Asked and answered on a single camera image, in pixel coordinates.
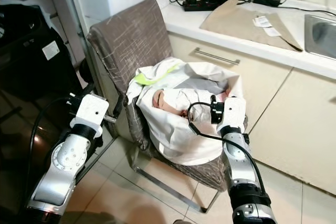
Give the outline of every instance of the sticker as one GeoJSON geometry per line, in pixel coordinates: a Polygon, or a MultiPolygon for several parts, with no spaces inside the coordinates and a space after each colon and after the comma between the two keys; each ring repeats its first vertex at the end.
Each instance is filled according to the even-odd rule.
{"type": "Polygon", "coordinates": [[[59,53],[58,46],[56,41],[51,42],[49,45],[42,48],[44,55],[46,56],[47,60],[53,58],[56,54],[59,53]]]}
{"type": "Polygon", "coordinates": [[[272,27],[271,23],[268,21],[268,19],[265,16],[253,19],[253,23],[257,27],[262,27],[262,28],[272,27]]]}
{"type": "Polygon", "coordinates": [[[270,37],[281,36],[281,34],[275,28],[273,28],[273,27],[264,28],[264,31],[270,37]]]}

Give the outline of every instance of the charger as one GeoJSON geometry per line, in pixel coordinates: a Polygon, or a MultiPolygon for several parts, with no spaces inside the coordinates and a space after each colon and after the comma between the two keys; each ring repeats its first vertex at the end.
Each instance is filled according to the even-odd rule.
{"type": "Polygon", "coordinates": [[[252,0],[252,2],[271,7],[278,7],[280,5],[280,0],[252,0]]]}

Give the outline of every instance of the mannequin face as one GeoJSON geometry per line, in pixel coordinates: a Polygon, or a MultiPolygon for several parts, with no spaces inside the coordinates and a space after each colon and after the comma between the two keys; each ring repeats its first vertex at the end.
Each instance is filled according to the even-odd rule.
{"type": "Polygon", "coordinates": [[[153,96],[153,107],[173,113],[175,115],[186,116],[186,110],[178,111],[164,101],[163,89],[159,89],[155,92],[153,96]]]}

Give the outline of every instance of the metal drawer handle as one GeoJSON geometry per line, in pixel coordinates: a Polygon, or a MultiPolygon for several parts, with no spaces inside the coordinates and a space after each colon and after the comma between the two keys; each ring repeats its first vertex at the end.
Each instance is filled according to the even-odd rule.
{"type": "Polygon", "coordinates": [[[196,47],[193,52],[196,53],[196,54],[209,56],[209,57],[217,59],[217,60],[222,60],[222,61],[234,64],[234,65],[239,65],[239,63],[240,63],[240,60],[238,60],[238,59],[233,61],[233,60],[225,59],[225,58],[222,58],[222,57],[219,57],[219,56],[216,56],[216,55],[209,54],[207,52],[203,52],[203,51],[201,51],[201,49],[199,47],[196,47]]]}

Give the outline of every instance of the chair frame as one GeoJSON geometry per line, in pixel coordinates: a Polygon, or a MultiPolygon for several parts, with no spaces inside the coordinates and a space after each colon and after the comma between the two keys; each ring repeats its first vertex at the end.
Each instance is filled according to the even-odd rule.
{"type": "Polygon", "coordinates": [[[183,201],[184,203],[186,203],[188,206],[194,208],[195,210],[206,214],[209,212],[209,210],[211,209],[212,205],[215,203],[216,199],[219,197],[219,195],[221,194],[221,191],[217,191],[216,195],[214,196],[214,198],[211,200],[209,206],[207,208],[202,207],[200,205],[198,205],[197,203],[193,202],[191,199],[185,197],[184,195],[180,194],[178,191],[174,190],[173,188],[171,188],[170,186],[166,185],[165,183],[161,182],[160,180],[158,180],[157,178],[153,177],[152,175],[150,175],[149,173],[145,172],[143,169],[141,169],[138,165],[137,165],[137,159],[139,156],[139,147],[135,148],[135,153],[134,153],[134,158],[132,160],[132,169],[140,174],[141,176],[145,177],[146,179],[150,180],[151,182],[153,182],[154,184],[156,184],[157,186],[161,187],[163,190],[165,190],[166,192],[168,192],[169,194],[171,194],[172,196],[176,197],[177,199],[183,201]]]}

